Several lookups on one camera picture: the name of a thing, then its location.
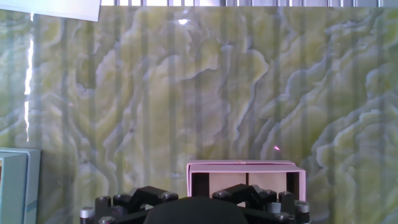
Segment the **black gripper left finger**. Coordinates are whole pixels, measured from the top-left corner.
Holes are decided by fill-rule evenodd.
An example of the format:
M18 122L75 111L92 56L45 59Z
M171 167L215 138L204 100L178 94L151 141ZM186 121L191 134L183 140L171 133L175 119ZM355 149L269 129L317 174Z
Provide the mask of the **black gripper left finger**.
M178 200L178 194L156 187L145 186L132 189L130 194L100 196L92 207L80 210L80 224L141 224L152 207Z

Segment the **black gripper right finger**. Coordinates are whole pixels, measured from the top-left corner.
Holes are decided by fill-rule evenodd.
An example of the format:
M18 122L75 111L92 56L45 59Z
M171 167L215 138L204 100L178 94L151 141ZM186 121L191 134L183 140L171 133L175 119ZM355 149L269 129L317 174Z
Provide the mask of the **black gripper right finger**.
M258 185L238 184L212 194L213 199L232 203L246 223L308 224L310 206L288 191L264 190Z

